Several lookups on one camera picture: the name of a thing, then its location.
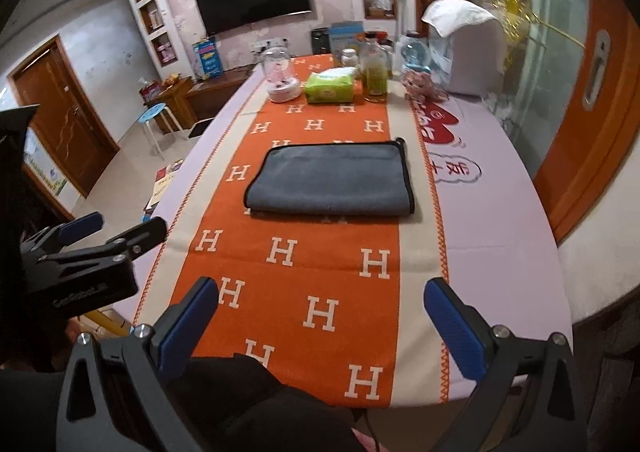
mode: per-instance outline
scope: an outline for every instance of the folded gray cloth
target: folded gray cloth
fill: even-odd
[[[272,148],[244,192],[244,206],[283,214],[412,214],[404,140]]]

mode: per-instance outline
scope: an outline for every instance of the blue gripper pad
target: blue gripper pad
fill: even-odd
[[[158,345],[159,375],[162,380],[178,378],[184,372],[191,353],[200,341],[209,321],[218,308],[218,286],[212,278],[201,277],[178,305],[165,312],[177,315],[169,322],[168,331]],[[161,320],[156,324],[156,336],[162,336]]]
[[[103,225],[104,219],[100,212],[92,212],[60,226],[58,242],[63,246],[68,246],[98,232]]]
[[[449,289],[454,299],[447,296],[443,288]],[[487,370],[485,346],[471,329],[464,315],[460,313],[460,310],[466,309],[466,306],[440,278],[431,279],[424,286],[424,308],[449,348],[462,375],[468,380],[480,381]]]

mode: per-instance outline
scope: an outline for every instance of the screw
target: screw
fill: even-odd
[[[509,338],[511,336],[511,331],[507,326],[497,325],[492,327],[494,331],[494,336],[497,338]]]
[[[151,333],[151,326],[148,326],[147,324],[140,324],[139,326],[136,326],[136,328],[133,330],[133,334],[135,334],[135,336],[137,336],[138,338],[148,337],[150,333]]]
[[[81,346],[87,345],[91,341],[91,333],[80,333],[76,342]]]
[[[558,346],[566,345],[566,336],[564,336],[562,333],[553,333],[551,335],[551,340]]]

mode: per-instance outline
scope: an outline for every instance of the power outlet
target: power outlet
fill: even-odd
[[[267,48],[274,47],[274,46],[287,47],[288,45],[289,45],[289,41],[284,37],[276,37],[276,38],[269,38],[267,40],[259,40],[258,42],[255,42],[251,46],[251,53],[258,55],[262,53],[264,50],[266,50]]]

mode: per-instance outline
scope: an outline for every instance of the blue stool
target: blue stool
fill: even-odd
[[[153,131],[151,130],[151,125],[149,125],[149,122],[158,115],[162,116],[162,119],[164,120],[164,123],[166,124],[166,126],[169,128],[169,130],[172,133],[175,134],[175,129],[171,126],[171,123],[167,120],[166,116],[164,115],[165,112],[169,115],[169,118],[171,118],[172,122],[174,122],[174,125],[178,128],[178,130],[182,130],[182,125],[178,123],[178,120],[176,119],[172,110],[164,102],[161,102],[160,104],[156,104],[153,107],[148,108],[138,118],[138,123],[145,125],[145,137],[149,140],[149,143],[151,143],[151,146],[156,148],[156,150],[158,151],[158,154],[162,159],[164,159],[164,155],[162,154],[160,145],[158,145],[158,142],[154,138],[154,134],[153,134]]]

